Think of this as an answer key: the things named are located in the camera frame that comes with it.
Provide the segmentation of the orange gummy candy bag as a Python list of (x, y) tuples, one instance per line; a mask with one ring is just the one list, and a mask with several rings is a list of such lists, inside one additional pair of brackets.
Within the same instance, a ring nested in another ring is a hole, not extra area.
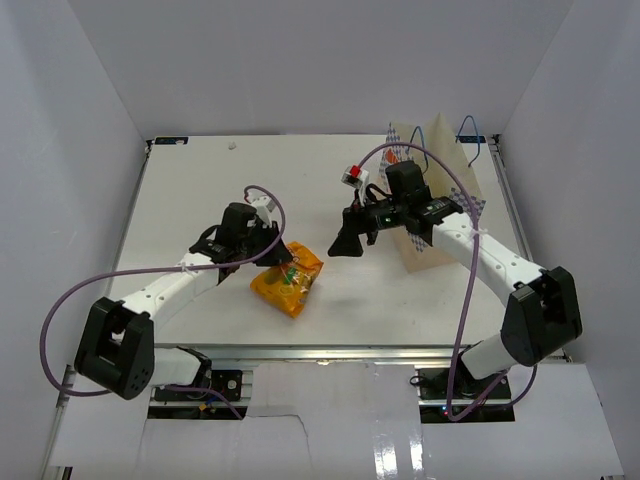
[(260, 273), (250, 283), (250, 289), (266, 303), (295, 319), (304, 310), (324, 262), (299, 242), (291, 242), (287, 248), (293, 260)]

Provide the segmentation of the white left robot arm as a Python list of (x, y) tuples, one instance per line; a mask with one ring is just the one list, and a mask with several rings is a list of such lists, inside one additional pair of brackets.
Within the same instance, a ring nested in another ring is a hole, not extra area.
[(147, 387), (178, 388), (199, 399), (211, 387), (211, 362), (192, 348), (157, 346), (155, 335), (201, 294), (245, 264), (278, 267), (293, 257), (273, 219), (275, 200), (232, 202), (171, 271), (121, 298), (103, 297), (88, 314), (74, 360), (77, 373), (131, 400)]

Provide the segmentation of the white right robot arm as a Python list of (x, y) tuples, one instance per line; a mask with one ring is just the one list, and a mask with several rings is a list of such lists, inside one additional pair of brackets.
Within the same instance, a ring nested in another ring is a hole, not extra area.
[(505, 307), (499, 333), (466, 350), (451, 374), (453, 390), (472, 399), (488, 377), (515, 365), (532, 367), (583, 332), (573, 276), (526, 260), (472, 225), (463, 207), (432, 196), (420, 168), (403, 161), (386, 168), (388, 188), (368, 183), (359, 166), (343, 174), (355, 191), (342, 213), (342, 227), (328, 250), (331, 257), (360, 257), (365, 237), (374, 244), (382, 230), (403, 227), (427, 245), (464, 265)]

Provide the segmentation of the black XDOF label plate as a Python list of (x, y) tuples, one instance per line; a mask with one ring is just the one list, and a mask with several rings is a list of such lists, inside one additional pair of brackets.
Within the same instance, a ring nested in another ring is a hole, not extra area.
[(153, 140), (154, 145), (186, 145), (189, 142), (188, 137), (156, 137)]

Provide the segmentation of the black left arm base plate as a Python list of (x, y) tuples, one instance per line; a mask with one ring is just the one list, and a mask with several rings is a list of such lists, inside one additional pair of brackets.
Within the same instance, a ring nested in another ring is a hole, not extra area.
[(242, 420), (247, 406), (243, 400), (241, 370), (212, 370), (190, 386), (178, 390), (156, 388), (147, 417), (154, 420)]

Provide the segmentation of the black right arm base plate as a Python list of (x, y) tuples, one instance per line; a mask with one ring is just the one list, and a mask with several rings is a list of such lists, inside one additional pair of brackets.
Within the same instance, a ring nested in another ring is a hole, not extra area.
[[(449, 412), (446, 406), (449, 368), (422, 368), (409, 379), (418, 394), (420, 419), (426, 424), (448, 424)], [(460, 414), (483, 391), (490, 386), (498, 375), (486, 379), (464, 380), (460, 371), (456, 372), (452, 394), (452, 412)], [(509, 403), (514, 396), (506, 378), (488, 394), (488, 396), (461, 423), (506, 423), (515, 421), (515, 413)]]

